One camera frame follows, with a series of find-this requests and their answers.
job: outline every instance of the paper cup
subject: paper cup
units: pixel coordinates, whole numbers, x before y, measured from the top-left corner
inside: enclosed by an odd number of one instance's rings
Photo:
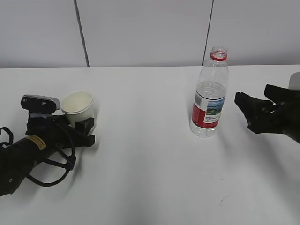
[[[65,96],[61,102],[61,110],[65,113],[72,127],[75,122],[94,117],[93,96],[87,91],[76,91]]]

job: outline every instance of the bottle label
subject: bottle label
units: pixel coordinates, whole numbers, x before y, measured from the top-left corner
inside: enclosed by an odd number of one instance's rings
[[[219,123],[225,97],[207,99],[196,93],[192,121],[202,128],[214,128]]]

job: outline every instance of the black mount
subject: black mount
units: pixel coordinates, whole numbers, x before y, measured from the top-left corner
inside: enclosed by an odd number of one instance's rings
[[[285,134],[300,143],[300,91],[266,85],[261,100],[243,92],[237,92],[234,102],[248,122],[248,128],[256,134]]]

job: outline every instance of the black cable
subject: black cable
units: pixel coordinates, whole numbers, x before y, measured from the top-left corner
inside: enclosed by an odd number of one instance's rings
[[[76,157],[75,157],[75,147],[74,147],[74,143],[73,143],[73,141],[72,141],[72,138],[71,138],[71,136],[69,135],[69,133],[67,132],[67,130],[66,130],[61,124],[59,124],[59,123],[57,123],[57,122],[55,122],[55,121],[54,121],[54,123],[55,123],[55,125],[58,126],[58,127],[65,133],[65,135],[69,138],[69,141],[70,141],[70,144],[71,144],[71,151],[72,151],[72,152],[71,152],[71,155],[70,155],[69,157],[72,157],[73,161],[70,162],[68,159],[66,159],[66,160],[67,160],[67,163],[71,163],[71,164],[72,164],[71,168],[73,168],[74,165],[75,165]],[[66,164],[65,169],[66,169],[66,171],[65,171],[65,173],[62,175],[62,177],[59,178],[57,181],[54,181],[54,182],[51,182],[51,183],[44,183],[44,182],[41,182],[41,181],[37,180],[36,178],[32,177],[30,174],[26,174],[25,176],[26,176],[29,180],[31,180],[33,183],[35,183],[35,184],[37,184],[37,185],[39,185],[39,186],[42,186],[42,187],[51,187],[51,186],[54,186],[54,185],[59,184],[60,182],[62,182],[62,181],[66,178],[66,176],[67,176],[68,173],[70,172],[70,169],[67,168],[67,164]]]

